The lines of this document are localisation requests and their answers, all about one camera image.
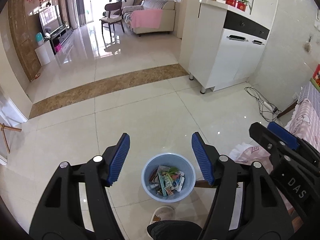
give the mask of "wall outlet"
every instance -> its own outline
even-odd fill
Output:
[[[292,96],[292,99],[294,99],[294,100],[298,100],[298,98],[299,98],[298,93],[294,93],[294,95]]]

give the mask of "pink basket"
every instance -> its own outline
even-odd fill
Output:
[[[57,46],[54,47],[55,51],[58,52],[61,50],[61,44],[58,44]]]

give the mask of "potted plant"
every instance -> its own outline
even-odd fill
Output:
[[[251,5],[248,0],[240,0],[238,2],[237,8],[245,12],[245,9],[247,8],[247,6],[249,6],[249,8],[251,10]]]

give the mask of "wooden chair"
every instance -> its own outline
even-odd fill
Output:
[[[108,28],[110,30],[110,38],[112,39],[111,36],[111,25],[113,25],[113,31],[115,31],[115,23],[120,22],[121,27],[122,27],[122,31],[124,32],[124,28],[123,28],[123,24],[122,24],[122,2],[115,2],[115,3],[109,3],[106,4],[106,6],[104,7],[104,9],[106,11],[108,11],[108,17],[103,17],[102,19],[100,19],[101,21],[101,30],[102,30],[102,35],[103,35],[103,24],[104,23],[108,23]],[[115,10],[119,10],[117,13],[118,14],[113,14],[111,15],[111,11],[115,11]]]

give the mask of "beige sofa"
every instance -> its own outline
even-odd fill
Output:
[[[162,9],[162,18],[159,29],[154,28],[132,28],[131,13],[135,10]],[[174,1],[172,0],[145,0],[142,5],[126,6],[122,11],[127,27],[136,34],[153,32],[172,32],[174,28]]]

